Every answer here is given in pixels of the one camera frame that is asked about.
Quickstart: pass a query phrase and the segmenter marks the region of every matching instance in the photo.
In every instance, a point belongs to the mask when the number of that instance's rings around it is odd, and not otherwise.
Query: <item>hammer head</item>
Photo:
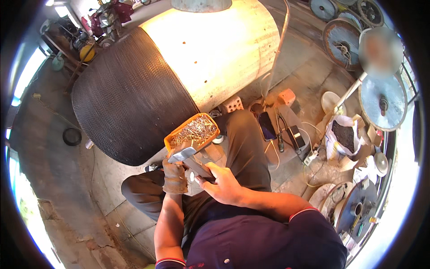
[[[169,153],[168,162],[174,163],[177,161],[183,161],[196,154],[197,148],[198,145],[194,140],[184,142]]]

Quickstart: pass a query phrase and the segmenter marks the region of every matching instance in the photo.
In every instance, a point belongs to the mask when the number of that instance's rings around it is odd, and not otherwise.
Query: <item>bag of dark granules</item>
[[[354,156],[361,143],[357,135],[358,122],[352,118],[335,115],[326,129],[327,159],[339,159],[343,156]]]

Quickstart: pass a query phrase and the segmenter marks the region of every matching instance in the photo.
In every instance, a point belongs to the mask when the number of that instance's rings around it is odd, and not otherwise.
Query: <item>large wire mesh roll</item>
[[[199,109],[142,28],[98,55],[72,92],[76,117],[106,155],[143,164]]]

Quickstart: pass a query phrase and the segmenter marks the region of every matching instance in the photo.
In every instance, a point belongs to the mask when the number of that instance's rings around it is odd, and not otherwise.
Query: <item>work glove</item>
[[[187,178],[182,162],[168,163],[167,158],[163,160],[164,186],[163,191],[170,194],[184,194],[188,192]]]

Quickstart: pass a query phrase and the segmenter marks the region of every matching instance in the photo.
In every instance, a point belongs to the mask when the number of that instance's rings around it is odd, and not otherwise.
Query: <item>navy polo shirt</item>
[[[290,217],[288,225],[261,215],[213,220],[197,232],[187,261],[165,258],[156,269],[344,268],[347,250],[314,208]]]

